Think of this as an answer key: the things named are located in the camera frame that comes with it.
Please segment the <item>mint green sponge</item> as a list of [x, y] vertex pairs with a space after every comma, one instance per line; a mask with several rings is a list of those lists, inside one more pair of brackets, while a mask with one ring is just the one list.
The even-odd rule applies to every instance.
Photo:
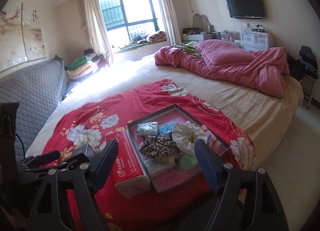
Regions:
[[184, 171], [194, 169], [197, 165], [198, 160], [195, 156], [185, 154], [179, 159], [179, 167]]

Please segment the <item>red tissue pack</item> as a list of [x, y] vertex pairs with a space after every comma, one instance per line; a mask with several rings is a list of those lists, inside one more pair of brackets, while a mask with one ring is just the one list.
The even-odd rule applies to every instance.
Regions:
[[114, 139], [118, 143], [118, 156], [114, 162], [107, 183], [120, 195], [131, 199], [151, 189], [146, 171], [132, 147], [126, 130], [109, 132], [105, 139]]

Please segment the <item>white floral cloth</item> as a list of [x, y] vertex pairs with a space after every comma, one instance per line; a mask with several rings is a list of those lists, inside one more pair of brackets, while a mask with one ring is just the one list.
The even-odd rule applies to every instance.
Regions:
[[176, 146], [185, 154], [195, 155], [195, 142], [203, 140], [206, 144], [208, 137], [206, 133], [190, 121], [185, 123], [177, 122], [172, 129], [172, 140]]

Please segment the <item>small clear packet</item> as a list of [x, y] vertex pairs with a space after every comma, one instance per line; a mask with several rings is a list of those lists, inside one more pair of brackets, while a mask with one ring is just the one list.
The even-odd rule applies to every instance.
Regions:
[[170, 164], [170, 163], [167, 163], [167, 164], [158, 164], [158, 163], [155, 163], [153, 162], [152, 159], [148, 159], [144, 162], [144, 166], [148, 172], [148, 175], [151, 177], [151, 178], [154, 178], [172, 168], [174, 168], [176, 166], [176, 164]]

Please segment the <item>leopard print scrunchie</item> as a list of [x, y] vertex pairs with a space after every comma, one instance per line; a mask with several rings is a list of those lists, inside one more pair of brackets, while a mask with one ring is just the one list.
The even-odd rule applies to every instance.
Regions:
[[175, 141], [166, 135], [145, 136], [138, 146], [138, 151], [155, 163], [167, 164], [178, 154], [178, 147]]

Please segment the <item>green white tissue packet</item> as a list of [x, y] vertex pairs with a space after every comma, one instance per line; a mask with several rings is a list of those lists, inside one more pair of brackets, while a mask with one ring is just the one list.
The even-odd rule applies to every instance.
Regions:
[[156, 136], [158, 135], [158, 122], [140, 123], [135, 133], [139, 136]]

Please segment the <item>small black box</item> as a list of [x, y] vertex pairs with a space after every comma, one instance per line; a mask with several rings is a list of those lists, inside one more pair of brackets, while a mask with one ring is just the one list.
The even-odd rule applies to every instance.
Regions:
[[79, 154], [84, 154], [87, 158], [92, 159], [96, 152], [89, 144], [85, 144], [75, 148], [72, 156], [74, 157]]

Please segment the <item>red floral blanket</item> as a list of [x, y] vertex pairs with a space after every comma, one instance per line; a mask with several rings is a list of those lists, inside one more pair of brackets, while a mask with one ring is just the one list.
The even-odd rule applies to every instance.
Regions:
[[[60, 160], [70, 158], [75, 148], [89, 144], [95, 151], [106, 145], [109, 132], [129, 130], [129, 124], [171, 105], [178, 105], [194, 116], [228, 146], [225, 162], [251, 170], [255, 162], [254, 145], [248, 135], [230, 118], [208, 102], [186, 93], [173, 93], [176, 84], [169, 79], [142, 85], [98, 102], [87, 103], [64, 115], [57, 123], [44, 152], [57, 150]], [[135, 151], [144, 162], [149, 158]], [[154, 178], [151, 189], [127, 199], [107, 182], [95, 199], [110, 230], [153, 230], [201, 195], [210, 192], [200, 166], [184, 171], [176, 166]]]

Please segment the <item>grey quilted headboard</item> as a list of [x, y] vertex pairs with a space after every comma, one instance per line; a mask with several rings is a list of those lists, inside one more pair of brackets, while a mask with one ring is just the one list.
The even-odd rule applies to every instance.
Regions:
[[58, 56], [1, 78], [1, 103], [18, 102], [15, 155], [19, 161], [61, 103], [67, 88], [64, 62]]

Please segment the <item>beige bed sheet mattress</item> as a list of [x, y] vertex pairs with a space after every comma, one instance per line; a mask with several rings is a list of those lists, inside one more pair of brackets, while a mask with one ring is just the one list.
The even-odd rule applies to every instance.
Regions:
[[276, 98], [227, 81], [206, 79], [183, 68], [156, 66], [150, 55], [140, 61], [126, 61], [105, 68], [86, 79], [58, 105], [26, 155], [42, 154], [58, 121], [66, 113], [86, 103], [163, 79], [171, 79], [176, 84], [176, 87], [170, 87], [171, 92], [189, 92], [236, 122], [253, 141], [255, 168], [279, 145], [303, 97], [300, 83], [291, 76], [284, 76], [284, 96]]

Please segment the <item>dark patterned pillow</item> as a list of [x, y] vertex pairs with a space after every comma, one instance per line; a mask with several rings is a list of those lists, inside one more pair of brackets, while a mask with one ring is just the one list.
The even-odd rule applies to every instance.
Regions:
[[78, 81], [70, 81], [67, 85], [66, 91], [63, 94], [62, 100], [66, 99], [70, 94], [72, 94], [75, 90], [75, 88], [79, 85], [80, 83]]

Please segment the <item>stack of folded blankets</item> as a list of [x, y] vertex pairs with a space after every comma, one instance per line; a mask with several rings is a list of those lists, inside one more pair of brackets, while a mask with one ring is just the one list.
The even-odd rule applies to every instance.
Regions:
[[65, 66], [67, 77], [71, 81], [81, 81], [95, 74], [107, 65], [107, 61], [102, 54], [97, 54], [93, 49], [84, 51], [84, 55]]

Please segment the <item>pink quilted duvet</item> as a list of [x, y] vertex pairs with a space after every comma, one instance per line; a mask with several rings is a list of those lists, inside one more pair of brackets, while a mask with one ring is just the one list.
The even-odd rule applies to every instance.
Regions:
[[228, 81], [271, 97], [284, 96], [284, 76], [289, 74], [287, 54], [282, 47], [246, 51], [222, 40], [198, 41], [195, 48], [202, 59], [174, 46], [154, 54], [157, 66], [181, 67], [199, 76]]

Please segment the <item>green cloth on duvet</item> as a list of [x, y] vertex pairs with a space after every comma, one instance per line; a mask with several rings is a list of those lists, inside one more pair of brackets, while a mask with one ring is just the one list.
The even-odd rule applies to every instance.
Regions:
[[182, 50], [183, 52], [189, 55], [193, 55], [195, 57], [202, 59], [201, 53], [195, 48], [195, 45], [197, 43], [198, 41], [186, 41], [186, 42], [175, 44], [174, 47]]

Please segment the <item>left cream curtain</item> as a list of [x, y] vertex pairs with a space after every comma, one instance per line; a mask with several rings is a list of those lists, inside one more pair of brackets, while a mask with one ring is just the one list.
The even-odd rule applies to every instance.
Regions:
[[86, 26], [93, 50], [102, 54], [107, 65], [113, 62], [113, 52], [107, 38], [107, 29], [100, 9], [99, 0], [82, 0]]

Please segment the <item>cream curtain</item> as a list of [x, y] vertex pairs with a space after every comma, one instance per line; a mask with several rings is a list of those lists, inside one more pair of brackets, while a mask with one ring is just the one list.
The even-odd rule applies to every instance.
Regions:
[[181, 36], [173, 1], [160, 0], [160, 2], [163, 9], [164, 19], [167, 26], [167, 35], [170, 43], [172, 45], [178, 44], [181, 41]]
[[107, 38], [107, 29], [100, 9], [99, 0], [82, 0], [86, 26], [93, 50], [102, 54], [107, 65], [113, 62], [113, 52]]

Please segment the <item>white drawer cabinet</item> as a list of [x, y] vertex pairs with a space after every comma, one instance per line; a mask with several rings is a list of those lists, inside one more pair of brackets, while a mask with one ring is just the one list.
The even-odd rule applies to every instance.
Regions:
[[246, 51], [266, 50], [274, 46], [274, 37], [270, 33], [241, 31], [240, 46]]

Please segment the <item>dark clothes on chair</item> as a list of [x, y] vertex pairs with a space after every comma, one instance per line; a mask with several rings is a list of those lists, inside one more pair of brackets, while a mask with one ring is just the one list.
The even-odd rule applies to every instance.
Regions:
[[302, 46], [299, 56], [300, 58], [296, 60], [289, 54], [287, 55], [290, 76], [298, 81], [303, 79], [304, 75], [317, 80], [319, 78], [318, 63], [312, 49], [309, 46]]

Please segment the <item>clothes on window sill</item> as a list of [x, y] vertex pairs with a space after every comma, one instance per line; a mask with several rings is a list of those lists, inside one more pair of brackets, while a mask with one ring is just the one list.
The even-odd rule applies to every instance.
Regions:
[[155, 44], [164, 41], [167, 41], [167, 34], [164, 31], [157, 31], [154, 34], [136, 36], [130, 41], [129, 44], [126, 44], [123, 47], [120, 47], [119, 49], [125, 50], [128, 48], [134, 48], [148, 44]]

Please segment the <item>vanity mirror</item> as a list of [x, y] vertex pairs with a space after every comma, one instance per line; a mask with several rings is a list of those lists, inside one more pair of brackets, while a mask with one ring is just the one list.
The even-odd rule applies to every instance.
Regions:
[[193, 15], [193, 28], [202, 29], [204, 32], [209, 32], [211, 23], [204, 14], [196, 13]]

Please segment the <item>right cream curtain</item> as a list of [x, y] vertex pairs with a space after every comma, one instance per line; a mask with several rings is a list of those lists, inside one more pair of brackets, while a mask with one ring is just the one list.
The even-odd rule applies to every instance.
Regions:
[[181, 36], [173, 1], [160, 0], [160, 2], [163, 9], [164, 19], [167, 26], [167, 35], [170, 43], [172, 45], [178, 44], [181, 41]]

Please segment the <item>floral wall painting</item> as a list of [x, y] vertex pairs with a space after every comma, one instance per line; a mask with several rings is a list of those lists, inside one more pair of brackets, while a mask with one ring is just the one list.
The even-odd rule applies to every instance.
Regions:
[[39, 13], [17, 1], [7, 2], [1, 11], [1, 71], [47, 56]]

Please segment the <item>window with dark frame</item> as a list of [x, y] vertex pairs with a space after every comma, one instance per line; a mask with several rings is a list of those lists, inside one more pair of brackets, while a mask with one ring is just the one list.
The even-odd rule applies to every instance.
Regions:
[[113, 48], [159, 29], [152, 0], [99, 0], [99, 4]]

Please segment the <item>wall mounted television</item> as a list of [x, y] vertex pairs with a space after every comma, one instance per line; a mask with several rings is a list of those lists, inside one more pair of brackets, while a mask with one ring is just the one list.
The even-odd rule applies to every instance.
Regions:
[[263, 0], [226, 0], [229, 16], [235, 19], [266, 18]]

